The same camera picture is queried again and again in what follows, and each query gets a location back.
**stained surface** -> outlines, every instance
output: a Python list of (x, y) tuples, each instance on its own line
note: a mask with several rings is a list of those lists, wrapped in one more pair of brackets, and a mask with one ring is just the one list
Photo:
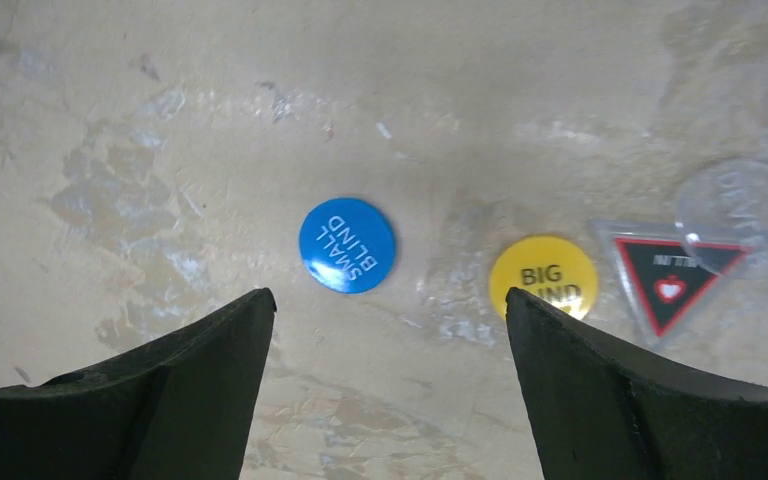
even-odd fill
[[(586, 221), (671, 222), (733, 155), (768, 156), (768, 2), (0, 0), (0, 386), (269, 286), (246, 478), (540, 478), (493, 260), (575, 240), (637, 341)], [(341, 195), (399, 237), (363, 296), (297, 255)], [(662, 353), (768, 385), (768, 281)]]

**heart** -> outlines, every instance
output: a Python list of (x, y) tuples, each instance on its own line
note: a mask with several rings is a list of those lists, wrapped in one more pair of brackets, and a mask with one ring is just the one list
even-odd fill
[(672, 303), (684, 293), (687, 285), (676, 278), (675, 275), (669, 275), (666, 280), (655, 282), (655, 293), (661, 297), (664, 303)]

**blue circle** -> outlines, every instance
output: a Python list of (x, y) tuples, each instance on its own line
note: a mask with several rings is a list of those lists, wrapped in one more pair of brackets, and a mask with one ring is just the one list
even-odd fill
[(377, 208), (357, 198), (333, 198), (305, 218), (299, 252), (319, 283), (341, 293), (363, 293), (393, 268), (396, 237)]

